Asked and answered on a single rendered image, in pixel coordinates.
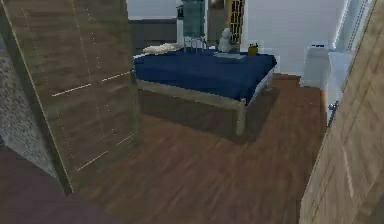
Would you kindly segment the yellow framed lattice panel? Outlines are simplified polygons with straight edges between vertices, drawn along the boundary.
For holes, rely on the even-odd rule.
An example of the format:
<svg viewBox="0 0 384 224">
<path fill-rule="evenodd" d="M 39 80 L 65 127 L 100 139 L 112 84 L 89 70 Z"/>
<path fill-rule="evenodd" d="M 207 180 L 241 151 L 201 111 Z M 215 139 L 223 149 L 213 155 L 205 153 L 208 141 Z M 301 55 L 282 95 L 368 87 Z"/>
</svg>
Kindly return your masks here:
<svg viewBox="0 0 384 224">
<path fill-rule="evenodd" d="M 245 0 L 229 0 L 228 25 L 231 31 L 231 41 L 241 43 Z"/>
</svg>

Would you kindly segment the teal chair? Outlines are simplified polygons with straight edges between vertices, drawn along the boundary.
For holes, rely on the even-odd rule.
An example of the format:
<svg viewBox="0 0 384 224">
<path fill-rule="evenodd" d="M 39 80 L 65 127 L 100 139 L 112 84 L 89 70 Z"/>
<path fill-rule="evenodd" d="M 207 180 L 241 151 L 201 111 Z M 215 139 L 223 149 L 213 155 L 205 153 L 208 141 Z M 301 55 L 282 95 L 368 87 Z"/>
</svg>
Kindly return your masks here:
<svg viewBox="0 0 384 224">
<path fill-rule="evenodd" d="M 182 0 L 183 6 L 183 43 L 184 47 L 203 51 L 205 39 L 205 1 Z"/>
</svg>

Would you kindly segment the white bin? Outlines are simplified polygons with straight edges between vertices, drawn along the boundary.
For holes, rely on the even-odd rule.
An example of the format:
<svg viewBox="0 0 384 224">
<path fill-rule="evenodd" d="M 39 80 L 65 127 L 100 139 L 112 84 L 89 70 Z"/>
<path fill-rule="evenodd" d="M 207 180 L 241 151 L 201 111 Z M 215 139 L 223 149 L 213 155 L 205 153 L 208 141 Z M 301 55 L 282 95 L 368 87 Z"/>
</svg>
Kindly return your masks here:
<svg viewBox="0 0 384 224">
<path fill-rule="evenodd" d="M 324 44 L 311 44 L 304 60 L 300 85 L 323 89 L 330 66 L 329 49 Z"/>
</svg>

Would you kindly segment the light wooden room door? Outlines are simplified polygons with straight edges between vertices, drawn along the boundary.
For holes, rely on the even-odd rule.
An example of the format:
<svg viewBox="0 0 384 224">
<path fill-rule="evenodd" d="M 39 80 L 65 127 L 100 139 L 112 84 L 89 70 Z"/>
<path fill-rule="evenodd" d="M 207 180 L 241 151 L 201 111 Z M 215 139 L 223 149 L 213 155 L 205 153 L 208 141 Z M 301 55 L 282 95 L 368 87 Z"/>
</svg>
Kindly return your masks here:
<svg viewBox="0 0 384 224">
<path fill-rule="evenodd" d="M 298 224 L 384 224 L 384 0 L 372 0 Z"/>
</svg>

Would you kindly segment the dark grey low cabinet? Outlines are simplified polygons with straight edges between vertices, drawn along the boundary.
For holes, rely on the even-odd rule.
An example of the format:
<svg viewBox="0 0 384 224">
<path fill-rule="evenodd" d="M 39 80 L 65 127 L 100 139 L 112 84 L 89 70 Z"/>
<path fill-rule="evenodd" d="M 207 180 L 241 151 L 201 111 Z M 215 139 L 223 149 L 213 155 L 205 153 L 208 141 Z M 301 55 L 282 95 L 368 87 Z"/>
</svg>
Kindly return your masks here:
<svg viewBox="0 0 384 224">
<path fill-rule="evenodd" d="M 143 19 L 129 21 L 132 44 L 137 52 L 151 45 L 161 45 L 177 41 L 175 19 Z"/>
</svg>

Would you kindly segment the grey laptop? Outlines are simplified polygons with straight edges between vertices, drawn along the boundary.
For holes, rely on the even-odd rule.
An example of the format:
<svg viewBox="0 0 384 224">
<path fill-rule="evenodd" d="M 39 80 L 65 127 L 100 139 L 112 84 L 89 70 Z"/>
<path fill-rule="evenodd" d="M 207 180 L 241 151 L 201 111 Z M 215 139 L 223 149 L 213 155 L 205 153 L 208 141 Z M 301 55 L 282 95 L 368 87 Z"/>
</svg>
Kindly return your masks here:
<svg viewBox="0 0 384 224">
<path fill-rule="evenodd" d="M 241 60 L 244 58 L 246 55 L 242 54 L 234 54 L 234 53 L 226 53 L 226 52 L 215 52 L 214 53 L 215 57 L 218 58 L 226 58 L 226 59 L 236 59 L 236 60 Z"/>
</svg>

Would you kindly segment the blue covered bed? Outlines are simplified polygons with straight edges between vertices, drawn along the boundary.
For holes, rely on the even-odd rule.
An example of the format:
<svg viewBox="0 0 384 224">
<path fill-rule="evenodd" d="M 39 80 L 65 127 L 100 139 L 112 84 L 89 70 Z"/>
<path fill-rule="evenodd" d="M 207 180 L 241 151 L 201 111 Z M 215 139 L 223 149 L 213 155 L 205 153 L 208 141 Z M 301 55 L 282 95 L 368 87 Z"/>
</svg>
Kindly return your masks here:
<svg viewBox="0 0 384 224">
<path fill-rule="evenodd" d="M 237 112 L 236 134 L 245 129 L 248 107 L 269 86 L 277 60 L 273 55 L 218 58 L 215 51 L 182 50 L 134 59 L 132 71 L 142 90 L 170 95 Z"/>
</svg>

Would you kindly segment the brown wooden cupboard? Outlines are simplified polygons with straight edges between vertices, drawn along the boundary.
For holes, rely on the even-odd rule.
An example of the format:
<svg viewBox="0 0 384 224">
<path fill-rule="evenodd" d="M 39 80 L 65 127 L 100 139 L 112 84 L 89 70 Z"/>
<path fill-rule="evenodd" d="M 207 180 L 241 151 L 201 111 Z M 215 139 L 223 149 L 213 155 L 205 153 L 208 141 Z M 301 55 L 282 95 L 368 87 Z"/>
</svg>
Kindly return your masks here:
<svg viewBox="0 0 384 224">
<path fill-rule="evenodd" d="M 65 193 L 140 143 L 126 0 L 0 0 L 0 34 Z"/>
</svg>

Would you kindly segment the cream pillow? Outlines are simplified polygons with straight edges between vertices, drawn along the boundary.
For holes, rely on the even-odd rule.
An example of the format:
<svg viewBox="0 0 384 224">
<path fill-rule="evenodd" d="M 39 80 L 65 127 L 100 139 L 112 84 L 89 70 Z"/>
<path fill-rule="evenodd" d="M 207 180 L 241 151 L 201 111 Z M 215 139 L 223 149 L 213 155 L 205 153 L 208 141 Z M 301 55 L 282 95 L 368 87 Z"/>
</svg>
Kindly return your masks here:
<svg viewBox="0 0 384 224">
<path fill-rule="evenodd" d="M 181 48 L 182 48 L 182 45 L 178 43 L 164 43 L 156 46 L 148 46 L 143 49 L 143 52 L 147 54 L 158 55 L 158 54 L 165 54 L 171 51 L 177 51 L 177 50 L 180 50 Z"/>
</svg>

